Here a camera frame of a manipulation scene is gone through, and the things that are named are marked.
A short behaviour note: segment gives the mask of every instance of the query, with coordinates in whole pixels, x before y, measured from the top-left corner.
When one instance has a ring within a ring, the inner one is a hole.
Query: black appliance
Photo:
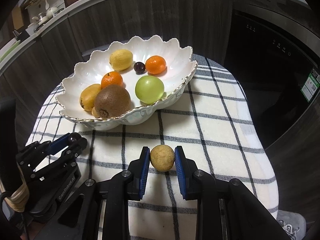
[[[246,94],[264,148],[284,134],[311,104],[319,89],[313,87],[309,101],[301,89],[311,73],[313,80],[320,80],[319,64],[319,57],[287,31],[234,11],[224,67]]]

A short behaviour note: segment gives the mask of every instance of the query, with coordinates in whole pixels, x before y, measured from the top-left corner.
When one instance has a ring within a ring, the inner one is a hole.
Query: beige strap
[[[14,211],[24,212],[24,207],[29,199],[30,193],[29,193],[27,183],[23,177],[22,170],[18,164],[17,166],[20,171],[22,185],[11,195],[11,197],[5,198],[5,201]],[[5,188],[1,181],[0,181],[0,190],[1,192],[5,192]]]

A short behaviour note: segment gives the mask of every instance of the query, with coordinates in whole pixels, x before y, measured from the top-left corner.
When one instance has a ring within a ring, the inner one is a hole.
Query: green and white sticker
[[[310,73],[307,81],[305,82],[305,84],[301,89],[302,94],[304,95],[304,97],[307,99],[308,102],[311,100],[312,96],[315,94],[319,86],[320,86],[319,82]]]

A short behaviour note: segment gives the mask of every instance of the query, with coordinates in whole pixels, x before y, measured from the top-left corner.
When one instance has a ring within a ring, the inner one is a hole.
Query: table
[[[135,126],[92,131],[69,122],[59,115],[62,108],[55,101],[63,92],[59,84],[44,102],[28,144],[72,131],[87,138],[88,147],[77,158],[82,174],[77,186],[88,178],[110,179],[137,159],[143,146],[181,145],[199,169],[217,179],[240,179],[276,218],[276,178],[240,84],[216,62],[198,55],[193,59],[199,66],[179,101]],[[49,156],[37,169],[56,159],[57,155]],[[175,166],[158,172],[150,164],[143,200],[129,201],[129,230],[131,239],[195,239],[196,201],[183,200]]]

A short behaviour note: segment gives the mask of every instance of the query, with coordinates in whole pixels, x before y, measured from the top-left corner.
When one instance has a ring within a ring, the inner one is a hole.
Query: green grape
[[[162,81],[155,76],[143,76],[136,83],[135,93],[143,103],[151,105],[164,93]]]

